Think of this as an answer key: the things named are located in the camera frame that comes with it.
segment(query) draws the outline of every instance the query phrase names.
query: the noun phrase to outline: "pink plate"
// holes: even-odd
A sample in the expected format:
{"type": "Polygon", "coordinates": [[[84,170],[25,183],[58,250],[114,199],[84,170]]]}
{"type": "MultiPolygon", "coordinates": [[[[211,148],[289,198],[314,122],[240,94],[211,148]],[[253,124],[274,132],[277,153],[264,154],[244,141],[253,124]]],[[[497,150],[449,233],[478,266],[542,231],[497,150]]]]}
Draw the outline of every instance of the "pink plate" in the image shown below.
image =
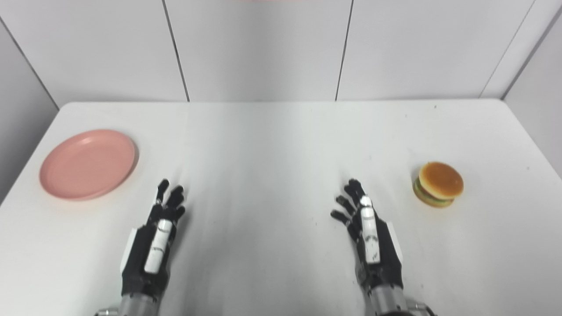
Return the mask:
{"type": "Polygon", "coordinates": [[[109,129],[84,132],[65,140],[47,156],[39,180],[50,194],[86,200],[119,186],[134,168],[135,145],[109,129]]]}

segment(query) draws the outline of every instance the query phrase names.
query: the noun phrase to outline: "table surface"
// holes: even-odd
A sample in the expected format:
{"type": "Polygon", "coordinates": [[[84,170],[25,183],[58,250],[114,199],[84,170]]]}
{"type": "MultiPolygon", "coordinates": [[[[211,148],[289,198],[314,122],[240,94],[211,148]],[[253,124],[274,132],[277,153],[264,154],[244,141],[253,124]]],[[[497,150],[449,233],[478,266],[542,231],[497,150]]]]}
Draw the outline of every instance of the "table surface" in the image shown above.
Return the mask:
{"type": "Polygon", "coordinates": [[[393,222],[405,294],[439,315],[557,314],[562,181],[497,100],[71,103],[0,207],[3,314],[92,315],[120,300],[119,264],[163,177],[187,188],[161,316],[365,315],[347,232],[329,213],[349,177],[393,222]],[[136,169],[90,201],[39,184],[49,152],[97,128],[129,135],[136,169]],[[465,192],[422,204],[428,161],[465,192]]]}

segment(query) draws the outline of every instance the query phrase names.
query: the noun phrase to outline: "robotic hand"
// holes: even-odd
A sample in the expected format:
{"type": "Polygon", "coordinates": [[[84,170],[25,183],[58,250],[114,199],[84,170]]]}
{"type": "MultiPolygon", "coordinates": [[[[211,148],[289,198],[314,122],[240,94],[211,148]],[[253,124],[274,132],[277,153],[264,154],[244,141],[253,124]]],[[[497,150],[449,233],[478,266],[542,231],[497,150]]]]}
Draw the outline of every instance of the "robotic hand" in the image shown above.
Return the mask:
{"type": "Polygon", "coordinates": [[[347,227],[356,245],[359,258],[357,280],[372,303],[374,316],[413,316],[414,311],[435,316],[425,304],[406,300],[394,232],[392,230],[391,234],[387,223],[379,218],[361,183],[351,179],[343,189],[353,205],[340,195],[336,202],[343,206],[347,215],[337,210],[330,215],[347,227]]]}
{"type": "Polygon", "coordinates": [[[97,316],[156,316],[158,304],[169,280],[167,261],[174,242],[178,220],[185,213],[183,187],[177,186],[163,204],[170,183],[158,186],[156,202],[145,225],[129,236],[121,263],[123,288],[119,309],[102,309],[97,316]]]}

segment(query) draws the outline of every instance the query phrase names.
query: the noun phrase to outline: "toy hamburger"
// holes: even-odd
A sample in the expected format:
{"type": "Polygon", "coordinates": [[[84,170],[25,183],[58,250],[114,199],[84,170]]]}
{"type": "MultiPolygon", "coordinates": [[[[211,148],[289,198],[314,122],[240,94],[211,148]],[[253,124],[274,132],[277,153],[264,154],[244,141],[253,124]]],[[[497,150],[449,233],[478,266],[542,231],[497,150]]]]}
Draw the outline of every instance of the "toy hamburger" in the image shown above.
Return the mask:
{"type": "Polygon", "coordinates": [[[414,182],[414,193],[422,202],[433,207],[447,207],[463,192],[463,178],[451,166],[429,162],[421,168],[414,182]]]}

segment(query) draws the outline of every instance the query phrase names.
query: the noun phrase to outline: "white wall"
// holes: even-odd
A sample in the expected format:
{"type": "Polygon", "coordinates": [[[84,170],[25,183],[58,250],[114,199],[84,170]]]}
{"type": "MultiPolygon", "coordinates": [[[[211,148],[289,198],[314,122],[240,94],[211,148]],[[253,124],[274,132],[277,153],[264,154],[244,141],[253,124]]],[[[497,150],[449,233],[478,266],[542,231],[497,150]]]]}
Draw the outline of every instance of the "white wall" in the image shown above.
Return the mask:
{"type": "Polygon", "coordinates": [[[192,101],[334,100],[351,0],[167,0],[192,101]]]}
{"type": "Polygon", "coordinates": [[[0,202],[57,113],[0,23],[0,202]]]}
{"type": "Polygon", "coordinates": [[[159,0],[1,0],[0,16],[59,106],[186,100],[159,0]]]}
{"type": "Polygon", "coordinates": [[[562,18],[558,16],[505,100],[562,175],[562,18]]]}
{"type": "Polygon", "coordinates": [[[338,82],[339,100],[472,98],[503,96],[562,0],[166,3],[178,57],[162,0],[0,0],[0,16],[59,105],[333,100],[338,82]]]}
{"type": "Polygon", "coordinates": [[[539,10],[544,2],[552,7],[551,0],[355,0],[338,99],[479,97],[507,53],[511,60],[495,74],[504,88],[486,95],[501,97],[555,12],[539,10]],[[533,4],[539,9],[526,22],[540,31],[520,35],[527,52],[508,52],[533,4]]]}

